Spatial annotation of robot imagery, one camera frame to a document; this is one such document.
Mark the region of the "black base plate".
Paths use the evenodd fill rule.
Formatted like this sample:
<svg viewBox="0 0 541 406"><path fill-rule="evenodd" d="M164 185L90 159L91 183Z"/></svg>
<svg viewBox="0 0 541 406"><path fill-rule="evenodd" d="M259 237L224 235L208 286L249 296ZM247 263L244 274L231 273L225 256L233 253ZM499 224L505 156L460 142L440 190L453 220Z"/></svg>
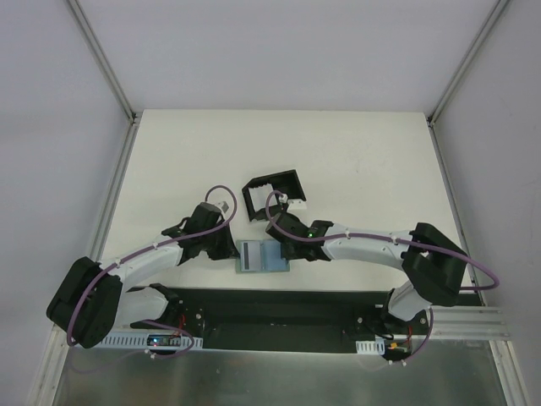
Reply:
<svg viewBox="0 0 541 406"><path fill-rule="evenodd" d="M424 336L429 313L392 321L385 292L172 288L178 313L163 318L202 339L205 349L353 354L380 336Z"/></svg>

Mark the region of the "left aluminium frame post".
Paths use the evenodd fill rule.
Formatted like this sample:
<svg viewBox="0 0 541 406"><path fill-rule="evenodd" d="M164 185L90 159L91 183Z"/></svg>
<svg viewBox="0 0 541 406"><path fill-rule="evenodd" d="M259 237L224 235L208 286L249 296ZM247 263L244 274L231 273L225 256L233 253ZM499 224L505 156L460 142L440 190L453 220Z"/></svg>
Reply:
<svg viewBox="0 0 541 406"><path fill-rule="evenodd" d="M109 59L90 23L86 12L84 11L80 1L67 0L64 1L68 11L70 12L75 24L78 27L86 46L88 47L92 58L95 61L97 68L100 70L107 87L111 91L117 104L123 111L127 120L132 123L138 119L138 113L134 110L132 104L112 67Z"/></svg>

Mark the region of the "right aluminium frame post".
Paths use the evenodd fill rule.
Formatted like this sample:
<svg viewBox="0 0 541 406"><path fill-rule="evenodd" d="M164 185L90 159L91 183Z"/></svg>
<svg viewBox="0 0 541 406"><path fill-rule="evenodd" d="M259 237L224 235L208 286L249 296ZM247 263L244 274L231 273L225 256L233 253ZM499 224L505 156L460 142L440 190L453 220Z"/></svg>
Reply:
<svg viewBox="0 0 541 406"><path fill-rule="evenodd" d="M442 94L434 105L434 108L428 114L427 123L430 128L434 127L441 114L445 111L445 108L451 101L451 98L455 94L459 85L466 78L468 70L481 53L484 44L489 39L497 24L499 24L506 10L511 4L511 0L494 1L494 4L491 6L483 23L475 34L466 52L462 56L462 59L456 66L456 69L453 71L451 78L447 82Z"/></svg>

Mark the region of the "white card with black stripe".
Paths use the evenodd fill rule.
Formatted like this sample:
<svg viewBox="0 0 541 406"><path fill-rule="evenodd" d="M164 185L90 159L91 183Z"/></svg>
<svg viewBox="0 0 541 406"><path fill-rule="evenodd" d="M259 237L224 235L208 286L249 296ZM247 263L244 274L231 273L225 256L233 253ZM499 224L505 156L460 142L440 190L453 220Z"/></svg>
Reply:
<svg viewBox="0 0 541 406"><path fill-rule="evenodd" d="M260 241L242 242L241 271L259 272L263 270L261 254L262 243Z"/></svg>

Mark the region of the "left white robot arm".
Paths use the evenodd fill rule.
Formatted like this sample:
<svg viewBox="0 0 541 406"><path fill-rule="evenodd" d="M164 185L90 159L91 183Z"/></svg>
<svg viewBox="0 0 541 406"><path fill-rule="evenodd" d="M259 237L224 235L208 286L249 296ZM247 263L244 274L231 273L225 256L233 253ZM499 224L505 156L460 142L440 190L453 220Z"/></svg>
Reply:
<svg viewBox="0 0 541 406"><path fill-rule="evenodd" d="M213 261L238 258L228 210L226 202L201 202L191 216L164 229L149 246L121 259L79 258L47 306L46 317L83 348L96 346L114 327L183 327L180 297L161 283L142 283L200 253Z"/></svg>

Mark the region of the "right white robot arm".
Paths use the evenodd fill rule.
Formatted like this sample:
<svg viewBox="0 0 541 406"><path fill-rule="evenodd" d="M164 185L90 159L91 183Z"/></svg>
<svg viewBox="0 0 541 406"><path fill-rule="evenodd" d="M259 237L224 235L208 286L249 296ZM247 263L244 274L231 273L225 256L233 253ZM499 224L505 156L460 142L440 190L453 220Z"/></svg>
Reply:
<svg viewBox="0 0 541 406"><path fill-rule="evenodd" d="M421 311L458 302L465 252L436 227L420 222L412 231L375 232L316 220L303 224L293 214L274 215L266 233L281 245L288 260L362 261L404 272L407 281L387 296L380 323L400 333Z"/></svg>

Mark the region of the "aluminium front rail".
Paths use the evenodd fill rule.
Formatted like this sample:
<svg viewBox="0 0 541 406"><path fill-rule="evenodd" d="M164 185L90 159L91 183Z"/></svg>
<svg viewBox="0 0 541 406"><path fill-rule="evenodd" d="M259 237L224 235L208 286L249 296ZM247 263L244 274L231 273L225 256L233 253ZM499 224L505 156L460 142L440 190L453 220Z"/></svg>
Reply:
<svg viewBox="0 0 541 406"><path fill-rule="evenodd" d="M426 312L431 337L440 340L507 341L511 334L503 312L491 306L434 306Z"/></svg>

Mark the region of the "black plastic card box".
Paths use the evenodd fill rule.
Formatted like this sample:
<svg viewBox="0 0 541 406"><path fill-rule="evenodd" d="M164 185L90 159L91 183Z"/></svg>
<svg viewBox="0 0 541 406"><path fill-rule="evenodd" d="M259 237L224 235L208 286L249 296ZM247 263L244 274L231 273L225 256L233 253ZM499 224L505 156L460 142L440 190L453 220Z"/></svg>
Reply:
<svg viewBox="0 0 541 406"><path fill-rule="evenodd" d="M266 209L269 209L272 216L280 211L286 211L284 205L279 201L283 195L293 199L302 199L307 203L295 169L250 179L242 187L248 219L251 222L266 221Z"/></svg>

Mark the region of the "aluminium frame post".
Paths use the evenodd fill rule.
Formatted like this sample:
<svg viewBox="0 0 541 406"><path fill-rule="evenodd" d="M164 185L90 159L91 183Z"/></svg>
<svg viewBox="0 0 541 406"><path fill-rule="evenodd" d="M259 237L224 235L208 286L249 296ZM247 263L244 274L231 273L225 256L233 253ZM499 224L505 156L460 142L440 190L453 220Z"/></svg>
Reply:
<svg viewBox="0 0 541 406"><path fill-rule="evenodd" d="M451 101L451 98L455 94L459 85L466 78L468 70L481 53L484 44L489 39L497 24L499 24L506 10L511 4L511 0L494 1L494 4L491 6L483 23L475 34L466 52L462 56L462 59L456 66L456 69L453 71L451 78L447 82L442 94L434 105L434 108L428 114L427 123L430 128L434 127L441 114L445 111L445 108Z"/></svg>
<svg viewBox="0 0 541 406"><path fill-rule="evenodd" d="M134 110L132 104L112 67L109 59L90 23L86 12L84 11L80 1L67 0L64 1L68 11L70 12L75 24L78 27L86 46L88 47L92 58L95 61L97 68L100 70L107 87L111 91L117 104L123 111L127 120L132 123L138 119L138 113Z"/></svg>

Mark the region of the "green leather card holder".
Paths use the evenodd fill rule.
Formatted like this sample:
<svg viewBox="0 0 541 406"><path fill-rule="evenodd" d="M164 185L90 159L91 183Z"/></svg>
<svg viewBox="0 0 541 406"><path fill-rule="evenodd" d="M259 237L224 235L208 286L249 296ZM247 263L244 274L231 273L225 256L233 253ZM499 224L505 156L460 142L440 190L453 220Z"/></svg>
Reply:
<svg viewBox="0 0 541 406"><path fill-rule="evenodd" d="M259 272L242 272L241 271L241 253L242 253L242 242L244 241L260 241L261 254L263 260L263 270ZM248 274L248 273L272 273L272 272L289 272L290 264L289 260L282 257L281 245L279 242L274 239L264 239L264 240L239 240L237 242L238 251L240 257L236 260L236 272L239 274Z"/></svg>

